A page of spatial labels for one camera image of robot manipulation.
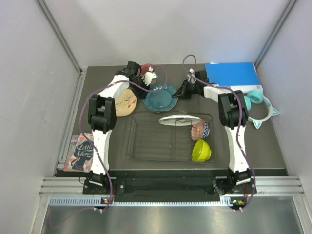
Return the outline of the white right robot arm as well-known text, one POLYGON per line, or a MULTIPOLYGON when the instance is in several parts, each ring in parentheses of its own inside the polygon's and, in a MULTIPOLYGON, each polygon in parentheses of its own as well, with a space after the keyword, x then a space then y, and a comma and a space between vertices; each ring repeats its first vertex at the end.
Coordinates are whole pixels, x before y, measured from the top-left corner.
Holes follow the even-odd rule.
POLYGON ((181 87, 173 97, 190 99, 198 94, 218 103, 219 119, 224 126, 229 143, 230 163, 226 182, 217 182, 219 192, 225 194, 229 190, 239 193, 251 181, 251 167, 246 159, 245 126, 248 120, 248 110, 242 91, 233 91, 229 87, 220 87, 209 83, 204 70, 187 72, 181 87))

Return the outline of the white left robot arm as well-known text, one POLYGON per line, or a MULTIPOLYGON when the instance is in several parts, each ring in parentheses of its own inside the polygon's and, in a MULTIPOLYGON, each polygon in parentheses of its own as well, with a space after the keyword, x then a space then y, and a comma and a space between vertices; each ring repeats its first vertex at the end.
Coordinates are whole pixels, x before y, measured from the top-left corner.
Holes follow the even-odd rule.
POLYGON ((88 123, 92 130, 95 145, 91 171, 84 182, 84 194, 108 195, 112 191, 108 175, 109 140, 117 122, 115 99, 119 98, 129 85, 139 85, 145 90, 145 78, 141 75, 141 66, 133 61, 119 70, 113 80, 102 91, 91 95, 88 107, 88 123))

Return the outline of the teal scalloped plate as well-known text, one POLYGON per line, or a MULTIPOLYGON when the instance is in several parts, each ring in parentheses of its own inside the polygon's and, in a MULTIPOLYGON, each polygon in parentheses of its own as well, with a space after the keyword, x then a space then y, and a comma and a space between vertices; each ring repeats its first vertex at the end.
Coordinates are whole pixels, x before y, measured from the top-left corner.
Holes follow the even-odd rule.
POLYGON ((176 92, 176 88, 172 85, 164 83, 154 84, 151 86, 151 90, 156 91, 148 93, 143 100, 147 109, 152 112, 167 112, 173 109, 178 101, 177 97, 172 97, 176 92))

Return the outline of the white watermelon plate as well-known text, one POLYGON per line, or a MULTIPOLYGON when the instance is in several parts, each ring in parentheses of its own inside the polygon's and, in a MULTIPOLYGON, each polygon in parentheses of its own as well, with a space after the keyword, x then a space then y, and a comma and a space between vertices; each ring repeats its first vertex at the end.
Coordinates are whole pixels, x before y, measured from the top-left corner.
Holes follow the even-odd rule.
POLYGON ((158 122, 166 126, 190 126, 199 124, 201 121, 202 119, 196 116, 178 114, 162 117, 158 122))

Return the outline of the lime green bowl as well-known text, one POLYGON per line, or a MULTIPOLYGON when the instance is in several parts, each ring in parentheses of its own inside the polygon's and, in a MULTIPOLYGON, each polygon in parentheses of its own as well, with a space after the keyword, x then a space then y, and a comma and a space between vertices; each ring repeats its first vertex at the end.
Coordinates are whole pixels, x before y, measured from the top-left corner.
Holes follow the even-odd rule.
POLYGON ((192 151, 193 162, 204 162, 210 159, 212 150, 207 142, 200 139, 196 142, 192 151))

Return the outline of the beige floral plate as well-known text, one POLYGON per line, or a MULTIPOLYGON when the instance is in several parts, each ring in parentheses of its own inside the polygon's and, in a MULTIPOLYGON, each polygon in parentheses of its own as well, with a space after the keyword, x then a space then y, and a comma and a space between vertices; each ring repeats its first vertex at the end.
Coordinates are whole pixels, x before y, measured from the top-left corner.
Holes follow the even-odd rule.
POLYGON ((124 117, 131 114, 137 106, 137 96, 131 89, 124 90, 115 101, 116 116, 124 117))

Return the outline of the black wire dish rack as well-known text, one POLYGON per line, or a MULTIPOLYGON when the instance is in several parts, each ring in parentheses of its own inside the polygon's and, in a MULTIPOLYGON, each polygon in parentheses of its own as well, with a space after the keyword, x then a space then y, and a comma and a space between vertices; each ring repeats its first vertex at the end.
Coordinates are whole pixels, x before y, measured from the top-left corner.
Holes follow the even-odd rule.
POLYGON ((127 157, 132 160, 159 162, 192 162, 195 141, 191 137, 191 125, 168 126, 159 120, 178 112, 134 113, 131 121, 127 157))

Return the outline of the red blue patterned bowl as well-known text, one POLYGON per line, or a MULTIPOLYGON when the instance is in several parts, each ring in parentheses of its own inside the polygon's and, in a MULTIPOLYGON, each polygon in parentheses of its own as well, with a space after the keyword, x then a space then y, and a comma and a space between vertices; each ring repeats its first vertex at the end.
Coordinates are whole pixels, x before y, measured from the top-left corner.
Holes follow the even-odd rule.
POLYGON ((205 120, 201 120, 200 123, 195 124, 191 128, 191 138, 193 141, 205 139, 210 133, 210 128, 205 120))

